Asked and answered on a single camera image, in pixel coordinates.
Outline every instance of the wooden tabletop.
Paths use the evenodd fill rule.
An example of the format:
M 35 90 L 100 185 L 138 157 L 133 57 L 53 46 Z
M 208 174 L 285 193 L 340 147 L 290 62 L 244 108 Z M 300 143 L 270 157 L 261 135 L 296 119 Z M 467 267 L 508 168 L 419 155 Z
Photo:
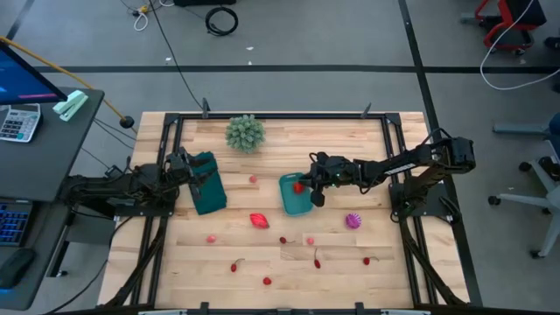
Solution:
M 424 116 L 419 112 L 400 114 L 407 148 L 411 149 L 427 135 Z M 133 165 L 156 161 L 164 116 L 163 112 L 143 113 Z M 156 307 L 199 308 L 200 302 L 222 309 L 349 309 L 355 302 L 363 302 L 366 308 L 411 307 L 403 242 L 398 225 L 389 219 L 389 180 L 366 195 L 360 195 L 355 186 L 328 189 L 324 207 L 297 218 L 284 214 L 278 188 L 282 175 L 309 171 L 310 152 L 325 151 L 349 159 L 387 158 L 381 124 L 318 119 L 269 119 L 262 123 L 266 143 L 248 155 L 227 146 L 228 120 L 185 122 L 182 145 L 193 155 L 213 152 L 227 208 L 199 216 L 188 188 L 181 187 L 167 228 Z M 168 150 L 173 134 L 171 128 Z M 249 182 L 251 175 L 258 178 L 255 184 Z M 251 213 L 264 214 L 270 228 L 253 228 Z M 344 218 L 350 213 L 362 218 L 357 230 L 345 226 Z M 422 221 L 434 268 L 458 297 L 468 300 L 451 227 L 436 218 Z M 143 229 L 144 218 L 134 218 L 116 234 L 99 303 L 112 298 L 136 266 Z M 209 235 L 217 237 L 216 243 L 207 243 Z M 283 245 L 281 236 L 294 242 Z M 306 243 L 308 237 L 315 240 L 314 246 Z M 315 249 L 320 269 L 313 265 Z M 367 266 L 362 262 L 367 256 L 375 256 L 379 262 L 372 259 Z M 240 258 L 244 261 L 231 272 L 230 265 Z M 419 265 L 416 272 L 423 301 L 427 301 Z M 272 280 L 271 285 L 263 284 L 265 277 Z M 146 299 L 149 278 L 147 272 L 141 301 Z

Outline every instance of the computer monitor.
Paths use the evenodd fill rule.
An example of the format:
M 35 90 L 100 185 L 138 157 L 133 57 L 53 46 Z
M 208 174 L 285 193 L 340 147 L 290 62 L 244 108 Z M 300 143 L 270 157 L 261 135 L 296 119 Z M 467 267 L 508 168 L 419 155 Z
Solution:
M 0 105 L 66 100 L 64 93 L 0 42 Z

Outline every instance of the pink ball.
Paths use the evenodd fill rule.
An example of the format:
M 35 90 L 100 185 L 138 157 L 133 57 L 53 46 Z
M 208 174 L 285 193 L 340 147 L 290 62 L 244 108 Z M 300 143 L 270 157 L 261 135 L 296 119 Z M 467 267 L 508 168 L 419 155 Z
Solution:
M 357 213 L 350 213 L 346 216 L 346 226 L 351 229 L 359 228 L 361 225 L 361 217 Z

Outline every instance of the desk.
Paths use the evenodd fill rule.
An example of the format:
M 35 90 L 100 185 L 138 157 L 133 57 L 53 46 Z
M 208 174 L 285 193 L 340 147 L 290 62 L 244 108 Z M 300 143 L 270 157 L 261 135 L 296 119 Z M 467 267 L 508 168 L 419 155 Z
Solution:
M 212 309 L 352 309 L 355 302 L 363 302 L 366 308 L 412 306 L 399 227 L 389 220 L 389 180 L 366 195 L 360 195 L 355 186 L 326 190 L 325 206 L 298 218 L 284 214 L 279 194 L 280 176 L 307 172 L 310 152 L 385 159 L 379 120 L 262 120 L 267 141 L 257 153 L 246 155 L 228 148 L 224 136 L 228 120 L 212 119 L 212 115 L 221 113 L 210 114 L 207 120 L 186 120 L 181 145 L 193 155 L 213 152 L 226 190 L 227 208 L 199 216 L 188 188 L 181 187 L 167 228 L 156 308 L 198 309 L 201 302 L 209 302 Z M 164 117 L 165 113 L 143 114 L 133 165 L 156 161 Z M 412 148 L 427 136 L 424 116 L 400 113 L 400 117 L 404 139 Z M 391 133 L 396 148 L 396 136 L 393 130 Z M 249 183 L 253 174 L 258 178 L 256 184 Z M 253 228 L 251 213 L 266 215 L 270 228 Z M 363 220 L 355 231 L 345 227 L 344 218 L 349 213 L 357 213 Z M 116 294 L 134 269 L 144 221 L 134 218 L 116 234 L 100 304 Z M 435 269 L 460 298 L 468 301 L 451 227 L 436 218 L 422 221 Z M 217 236 L 216 243 L 206 242 L 209 235 Z M 281 236 L 295 242 L 283 245 Z M 315 239 L 315 246 L 306 244 L 308 237 Z M 316 247 L 321 269 L 313 266 Z M 362 262 L 366 256 L 376 256 L 380 261 L 372 260 L 366 266 Z M 232 273 L 230 265 L 239 258 L 245 261 Z M 427 301 L 422 274 L 419 267 L 416 270 L 423 301 Z M 148 268 L 141 303 L 147 296 L 150 273 Z M 264 277 L 270 277 L 272 285 L 264 286 Z
M 75 88 L 61 87 L 66 94 Z M 25 242 L 37 256 L 22 281 L 12 290 L 0 293 L 0 309 L 28 309 L 41 285 L 60 236 L 67 223 L 69 212 L 56 199 L 62 180 L 72 169 L 81 144 L 97 113 L 104 93 L 87 90 L 89 96 L 70 122 L 63 122 L 52 110 L 53 105 L 42 104 L 43 124 L 30 143 L 0 142 L 0 195 L 6 198 L 49 201 L 41 203 L 31 224 Z M 5 112 L 0 113 L 3 120 Z M 0 264 L 17 248 L 0 247 Z

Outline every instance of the gray floor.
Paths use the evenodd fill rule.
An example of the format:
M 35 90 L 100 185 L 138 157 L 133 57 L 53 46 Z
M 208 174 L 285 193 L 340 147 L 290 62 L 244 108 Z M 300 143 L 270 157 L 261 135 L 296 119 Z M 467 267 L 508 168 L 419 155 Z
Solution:
M 124 0 L 138 6 L 141 0 Z M 0 1 L 0 33 L 6 34 L 23 0 Z M 484 57 L 483 33 L 462 25 L 459 14 L 478 0 L 407 0 L 425 66 L 476 67 Z M 495 67 L 558 66 L 560 55 L 542 40 L 556 36 L 560 3 L 541 0 L 549 22 L 535 32 L 535 47 L 522 58 L 498 53 Z M 214 65 L 373 65 L 412 66 L 412 55 L 396 0 L 241 0 L 233 7 L 239 29 L 230 37 L 206 34 L 202 21 L 178 7 L 158 11 L 179 64 Z M 207 7 L 192 8 L 204 15 Z M 15 40 L 64 66 L 162 66 L 170 52 L 155 19 L 143 32 L 132 29 L 134 18 L 116 0 L 36 0 Z M 29 59 L 33 65 L 39 63 Z M 46 77 L 61 86 L 76 86 L 62 74 Z M 137 121 L 145 110 L 196 110 L 177 73 L 82 73 L 126 115 Z M 415 73 L 271 72 L 185 73 L 197 97 L 208 98 L 214 110 L 372 110 L 424 111 Z M 497 85 L 513 85 L 539 76 L 493 74 Z M 560 312 L 560 244 L 541 261 L 530 259 L 550 221 L 539 209 L 502 203 L 490 207 L 488 195 L 500 192 L 543 193 L 535 176 L 519 173 L 519 162 L 548 154 L 539 138 L 496 136 L 493 122 L 546 122 L 557 111 L 560 95 L 550 82 L 512 92 L 486 86 L 477 74 L 428 74 L 442 127 L 474 140 L 478 166 L 455 183 L 464 214 L 475 271 L 484 305 Z M 117 125 L 109 109 L 98 118 Z M 98 127 L 92 127 L 84 148 L 105 163 L 123 165 L 131 150 Z M 80 154 L 73 173 L 99 175 L 104 167 Z M 52 309 L 81 289 L 107 257 L 104 246 L 74 244 L 63 267 L 70 275 L 46 279 L 32 308 Z M 93 307 L 100 281 L 67 307 Z

